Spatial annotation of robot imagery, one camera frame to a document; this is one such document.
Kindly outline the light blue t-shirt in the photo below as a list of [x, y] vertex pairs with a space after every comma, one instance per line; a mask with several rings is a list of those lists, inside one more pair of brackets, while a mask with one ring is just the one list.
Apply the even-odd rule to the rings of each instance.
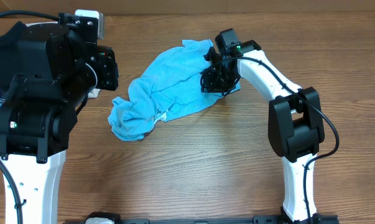
[[222, 95], [201, 92], [201, 72], [211, 40], [183, 40], [159, 54], [128, 88], [128, 100], [116, 97], [108, 118], [113, 134], [122, 141], [138, 141], [158, 121], [168, 122], [211, 107]]

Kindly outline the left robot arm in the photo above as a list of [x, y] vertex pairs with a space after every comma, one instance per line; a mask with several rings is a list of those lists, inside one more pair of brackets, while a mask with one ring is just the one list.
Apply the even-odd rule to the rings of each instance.
[[0, 36], [0, 169], [6, 223], [56, 223], [69, 135], [92, 90], [118, 68], [96, 19], [16, 23]]

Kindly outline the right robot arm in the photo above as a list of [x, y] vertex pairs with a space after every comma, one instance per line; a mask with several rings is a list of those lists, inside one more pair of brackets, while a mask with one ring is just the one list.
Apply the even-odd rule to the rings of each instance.
[[220, 32], [215, 43], [204, 56], [211, 65], [201, 73], [202, 92], [226, 96], [243, 78], [268, 102], [268, 139], [284, 172], [279, 223], [322, 223], [313, 199], [312, 160], [324, 140], [317, 91], [284, 77], [255, 41], [241, 42], [233, 29]]

